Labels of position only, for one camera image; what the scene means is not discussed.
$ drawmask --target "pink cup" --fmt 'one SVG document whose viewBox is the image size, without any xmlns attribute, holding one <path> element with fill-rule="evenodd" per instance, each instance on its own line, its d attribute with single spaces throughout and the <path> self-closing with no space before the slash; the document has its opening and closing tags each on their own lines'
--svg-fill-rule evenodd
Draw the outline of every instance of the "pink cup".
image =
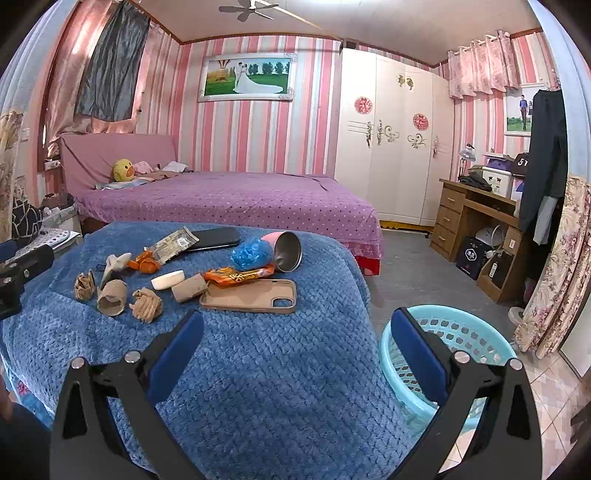
<svg viewBox="0 0 591 480">
<path fill-rule="evenodd" d="M 294 232 L 272 232 L 261 237 L 273 247 L 273 263 L 281 272 L 293 272 L 301 263 L 300 239 Z"/>
</svg>

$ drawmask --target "phone case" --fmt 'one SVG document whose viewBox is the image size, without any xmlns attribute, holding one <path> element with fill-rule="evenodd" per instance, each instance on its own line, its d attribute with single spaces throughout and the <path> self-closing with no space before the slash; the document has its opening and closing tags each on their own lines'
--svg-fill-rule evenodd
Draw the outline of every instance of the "phone case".
<svg viewBox="0 0 591 480">
<path fill-rule="evenodd" d="M 256 313 L 292 313 L 296 309 L 296 284 L 291 280 L 263 278 L 237 287 L 220 288 L 210 282 L 199 303 L 205 309 Z M 273 301 L 287 299 L 288 307 L 274 307 Z"/>
</svg>

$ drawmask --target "snack bag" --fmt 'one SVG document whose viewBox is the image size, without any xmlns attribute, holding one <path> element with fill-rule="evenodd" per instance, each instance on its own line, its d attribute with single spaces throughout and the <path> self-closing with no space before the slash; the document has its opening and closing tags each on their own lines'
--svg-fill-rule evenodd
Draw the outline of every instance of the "snack bag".
<svg viewBox="0 0 591 480">
<path fill-rule="evenodd" d="M 153 257 L 156 262 L 164 265 L 172 257 L 178 255 L 180 252 L 184 252 L 198 241 L 198 238 L 191 233 L 191 230 L 183 227 L 169 236 L 165 236 L 162 240 L 157 241 L 148 250 L 154 253 Z"/>
<path fill-rule="evenodd" d="M 219 287 L 234 287 L 258 278 L 269 277 L 273 273 L 275 273 L 275 265 L 273 264 L 247 272 L 239 272 L 232 267 L 224 267 L 218 270 L 206 271 L 203 274 L 203 278 L 207 281 L 214 281 Z"/>
</svg>

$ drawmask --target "metal screw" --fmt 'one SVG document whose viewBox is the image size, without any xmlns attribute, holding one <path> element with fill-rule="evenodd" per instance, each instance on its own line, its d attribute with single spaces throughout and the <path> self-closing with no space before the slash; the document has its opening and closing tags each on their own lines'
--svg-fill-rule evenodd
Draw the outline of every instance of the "metal screw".
<svg viewBox="0 0 591 480">
<path fill-rule="evenodd" d="M 523 363 L 518 358 L 512 358 L 509 360 L 509 366 L 513 370 L 521 370 L 523 368 Z"/>
<path fill-rule="evenodd" d="M 140 358 L 142 358 L 142 354 L 139 353 L 137 350 L 130 350 L 124 356 L 125 361 L 129 364 L 139 362 Z"/>
<path fill-rule="evenodd" d="M 458 350 L 456 353 L 454 353 L 453 357 L 459 364 L 466 364 L 470 361 L 470 355 L 461 350 Z"/>
<path fill-rule="evenodd" d="M 79 368 L 82 368 L 84 364 L 85 360 L 81 356 L 77 356 L 74 360 L 72 360 L 70 365 L 72 366 L 72 368 L 78 370 Z"/>
</svg>

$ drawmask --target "tiled floor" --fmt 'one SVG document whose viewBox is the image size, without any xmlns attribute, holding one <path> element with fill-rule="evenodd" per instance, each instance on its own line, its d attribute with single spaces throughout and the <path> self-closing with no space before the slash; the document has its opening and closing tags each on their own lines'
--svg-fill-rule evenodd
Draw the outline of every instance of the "tiled floor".
<svg viewBox="0 0 591 480">
<path fill-rule="evenodd" d="M 591 400 L 591 392 L 579 382 L 576 375 L 557 353 L 542 360 L 531 353 L 517 355 L 525 365 L 538 411 L 542 435 L 542 480 L 564 460 L 570 444 L 570 419 Z M 457 465 L 466 453 L 474 431 L 464 433 L 456 440 L 442 470 Z"/>
<path fill-rule="evenodd" d="M 508 306 L 495 304 L 429 243 L 418 233 L 384 230 L 380 275 L 366 277 L 371 292 L 370 317 L 378 337 L 397 307 L 434 303 L 471 312 L 511 340 L 515 326 L 507 317 Z M 591 399 L 591 392 L 557 353 L 542 360 L 530 353 L 518 357 L 525 365 L 538 410 L 546 479 L 570 451 L 570 419 Z M 472 435 L 467 432 L 457 439 L 443 469 L 462 460 Z"/>
</svg>

